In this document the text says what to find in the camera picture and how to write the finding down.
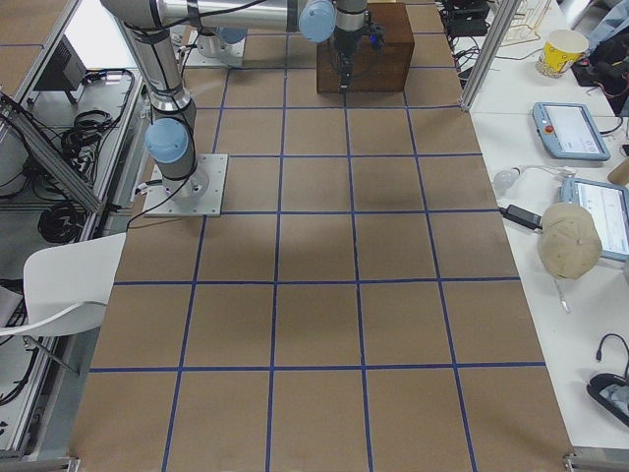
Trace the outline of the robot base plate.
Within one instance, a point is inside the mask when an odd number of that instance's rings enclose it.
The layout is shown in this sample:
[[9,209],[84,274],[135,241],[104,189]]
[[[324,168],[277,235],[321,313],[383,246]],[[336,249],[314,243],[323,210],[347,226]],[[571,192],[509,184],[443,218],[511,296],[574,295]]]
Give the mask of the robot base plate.
[[160,183],[145,194],[143,211],[147,217],[220,216],[223,203],[228,155],[201,153],[197,169],[182,189],[181,183],[164,180],[156,164],[151,179]]

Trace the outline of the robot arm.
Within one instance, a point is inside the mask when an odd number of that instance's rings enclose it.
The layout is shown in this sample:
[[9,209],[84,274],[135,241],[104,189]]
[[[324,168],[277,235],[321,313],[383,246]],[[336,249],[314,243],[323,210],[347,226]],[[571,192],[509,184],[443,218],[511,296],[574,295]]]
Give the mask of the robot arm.
[[331,40],[329,58],[341,93],[358,78],[354,56],[362,39],[376,51],[384,45],[383,28],[366,1],[189,1],[187,9],[198,30],[284,30],[316,44]]
[[296,32],[302,1],[104,1],[125,36],[148,87],[153,123],[144,141],[174,201],[196,201],[209,176],[195,150],[196,105],[186,90],[171,30],[191,26],[199,33],[248,29]]

